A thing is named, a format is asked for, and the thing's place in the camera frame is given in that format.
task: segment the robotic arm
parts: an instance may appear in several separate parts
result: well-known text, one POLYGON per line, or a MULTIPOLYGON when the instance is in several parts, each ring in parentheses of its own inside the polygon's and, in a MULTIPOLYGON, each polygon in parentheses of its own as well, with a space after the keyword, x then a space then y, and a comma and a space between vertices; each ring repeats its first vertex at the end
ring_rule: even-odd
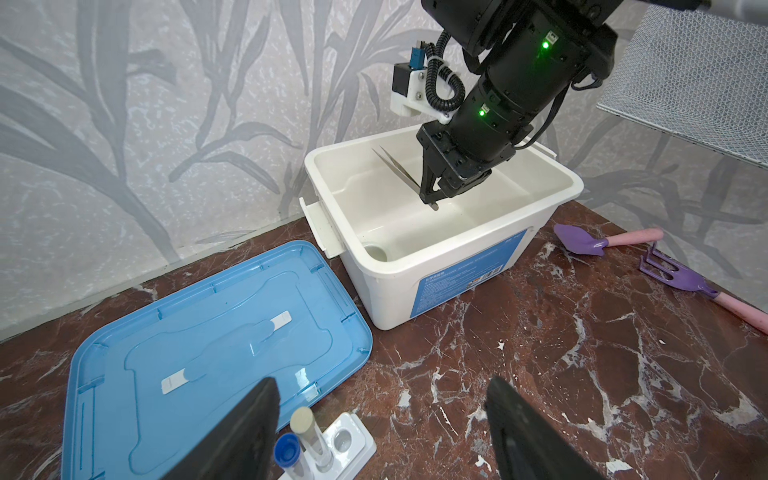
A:
MULTIPOLYGON (((651 2, 768 24, 768 0, 651 2)), ((422 0, 422 7, 444 31, 435 45, 422 42, 414 48, 411 62, 395 65, 392 79, 394 111, 421 111, 438 118, 423 124, 417 134, 424 148, 422 202, 433 204, 479 185, 493 167, 538 139, 554 120, 569 88, 580 91, 602 84, 613 69, 617 40, 605 20, 620 3, 422 0), (442 60, 450 38, 462 46, 468 69, 480 75, 466 97, 463 83, 442 60), (479 55, 488 49, 480 61, 479 55), (591 83, 580 85, 587 76, 591 83), (452 97, 447 98, 450 90, 452 97), (531 135, 533 119, 550 102, 544 124, 520 144, 531 135)))

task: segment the beige cap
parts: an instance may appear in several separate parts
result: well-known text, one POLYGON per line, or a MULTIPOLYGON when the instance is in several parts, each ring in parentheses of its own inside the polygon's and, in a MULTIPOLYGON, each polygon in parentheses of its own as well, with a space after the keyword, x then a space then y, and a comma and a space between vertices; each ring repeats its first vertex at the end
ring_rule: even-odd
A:
POLYGON ((290 417, 290 429, 297 435, 307 433, 314 427, 315 415, 308 407, 298 408, 290 417))

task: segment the blue label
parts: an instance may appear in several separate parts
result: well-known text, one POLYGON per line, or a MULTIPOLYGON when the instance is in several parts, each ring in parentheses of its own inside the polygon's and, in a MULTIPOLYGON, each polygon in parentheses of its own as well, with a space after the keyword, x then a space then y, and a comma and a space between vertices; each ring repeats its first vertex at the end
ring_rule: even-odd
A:
POLYGON ((416 292, 411 318, 498 275, 512 257, 526 231, 516 233, 467 260, 423 278, 419 283, 419 291, 416 292))

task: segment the purple shovel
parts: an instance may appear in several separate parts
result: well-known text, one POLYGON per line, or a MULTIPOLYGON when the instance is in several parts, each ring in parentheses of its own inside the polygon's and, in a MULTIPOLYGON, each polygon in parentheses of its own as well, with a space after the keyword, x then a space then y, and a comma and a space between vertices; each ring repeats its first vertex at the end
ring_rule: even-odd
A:
POLYGON ((656 250, 656 242, 640 256, 640 271, 669 286, 689 292, 701 292, 726 310, 768 335, 768 313, 747 305, 725 292, 718 292, 700 274, 656 250))
POLYGON ((565 248, 580 255, 603 256, 605 247, 619 245, 635 245, 636 243, 655 242, 664 238, 664 231, 659 227, 635 230, 634 232, 619 233, 612 237, 597 239, 584 229, 573 225, 555 224, 554 234, 558 236, 565 248))

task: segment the red marble surface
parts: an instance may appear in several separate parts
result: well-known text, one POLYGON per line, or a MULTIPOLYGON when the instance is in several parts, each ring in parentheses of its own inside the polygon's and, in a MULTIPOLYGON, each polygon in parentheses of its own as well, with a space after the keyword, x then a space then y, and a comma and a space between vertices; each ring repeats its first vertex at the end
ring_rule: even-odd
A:
MULTIPOLYGON (((575 202, 553 219, 621 232, 575 202)), ((313 241, 305 220, 0 344, 0 478, 59 477, 70 359, 92 332, 295 239, 313 241)), ((764 474, 768 338, 644 276, 639 252, 573 257, 550 222, 502 275, 390 331, 372 326, 370 360, 317 404, 319 424, 344 411, 364 421, 378 450, 358 478, 497 478, 482 404, 500 375, 608 478, 764 474)))

